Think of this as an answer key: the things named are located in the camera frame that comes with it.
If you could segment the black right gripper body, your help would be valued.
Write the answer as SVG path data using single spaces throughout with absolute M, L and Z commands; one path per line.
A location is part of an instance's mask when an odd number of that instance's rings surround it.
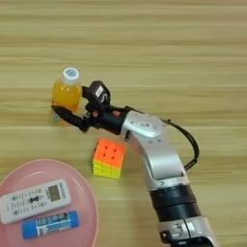
M 119 135 L 124 124 L 124 119 L 130 111 L 129 107 L 119 108 L 110 106 L 105 110 L 99 111 L 92 106 L 86 106 L 90 126 L 97 129 L 107 130 L 115 135 Z

